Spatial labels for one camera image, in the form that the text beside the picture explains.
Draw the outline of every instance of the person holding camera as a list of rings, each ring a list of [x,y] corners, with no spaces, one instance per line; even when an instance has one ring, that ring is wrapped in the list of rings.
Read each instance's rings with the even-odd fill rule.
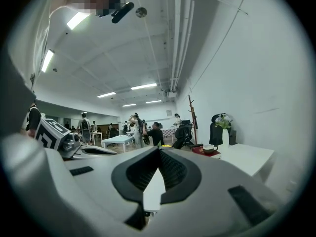
[[[128,121],[134,123],[136,126],[134,132],[136,149],[145,147],[145,143],[143,141],[143,125],[142,121],[139,119],[138,114],[135,113],[134,115],[130,116]]]

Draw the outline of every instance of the ceiling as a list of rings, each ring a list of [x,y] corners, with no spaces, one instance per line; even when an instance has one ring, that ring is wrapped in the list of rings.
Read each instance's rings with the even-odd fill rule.
[[[111,22],[110,16],[100,19],[90,15],[70,30],[67,22],[76,12],[67,8],[55,12],[48,37],[48,48],[55,55],[46,73],[41,73],[37,87],[72,99],[84,97],[118,107],[170,101],[166,92],[172,78],[175,2],[127,1],[135,7],[117,24]],[[136,16],[139,7],[147,9],[145,18]],[[130,89],[149,83],[158,86]],[[110,92],[116,95],[97,98]]]

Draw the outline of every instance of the white vase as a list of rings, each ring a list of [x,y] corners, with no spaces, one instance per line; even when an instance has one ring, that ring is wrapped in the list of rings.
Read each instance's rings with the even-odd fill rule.
[[[229,146],[229,134],[228,134],[227,129],[223,129],[222,140],[223,140],[223,147],[228,148],[228,146]]]

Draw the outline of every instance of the ceiling light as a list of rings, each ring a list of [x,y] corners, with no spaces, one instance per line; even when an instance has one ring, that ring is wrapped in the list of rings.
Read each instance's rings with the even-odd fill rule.
[[[108,93],[108,94],[100,95],[100,96],[98,96],[98,98],[112,96],[112,95],[115,95],[115,94],[116,94],[115,92],[111,92],[111,93]]]
[[[136,105],[136,104],[122,105],[122,107],[133,106],[133,105]]]
[[[45,56],[45,59],[44,59],[44,63],[43,63],[43,67],[42,67],[42,71],[45,73],[46,72],[46,69],[49,65],[49,62],[51,60],[51,58],[53,57],[54,55],[54,52],[52,50],[49,50],[47,53],[46,53],[46,56]]]
[[[75,16],[72,17],[71,20],[67,23],[69,28],[73,30],[82,20],[88,17],[90,13],[78,12]]]
[[[132,89],[132,90],[135,90],[135,89],[142,89],[142,88],[155,87],[155,86],[157,86],[157,83],[152,83],[152,84],[147,84],[147,85],[132,87],[131,89]]]
[[[161,100],[156,100],[156,101],[150,101],[150,102],[146,102],[146,104],[151,104],[151,103],[158,103],[161,102]]]

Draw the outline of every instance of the wooden floor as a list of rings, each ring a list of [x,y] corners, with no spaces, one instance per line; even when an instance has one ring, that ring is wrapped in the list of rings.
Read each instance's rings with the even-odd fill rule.
[[[164,138],[164,143],[166,145],[172,146],[172,139],[171,139],[171,137]],[[101,147],[101,139],[100,138],[95,138],[95,145],[98,146],[98,147]],[[150,145],[149,146],[153,146],[152,138],[150,138]],[[130,151],[133,151],[133,150],[136,149],[136,145],[135,145],[135,143],[131,143],[130,145],[126,145],[125,148],[126,148],[126,152],[130,152]],[[124,153],[122,144],[109,145],[108,149],[111,149],[111,150],[113,150],[113,151],[115,151],[117,153]],[[191,149],[189,149],[186,146],[184,146],[181,150],[191,152]]]

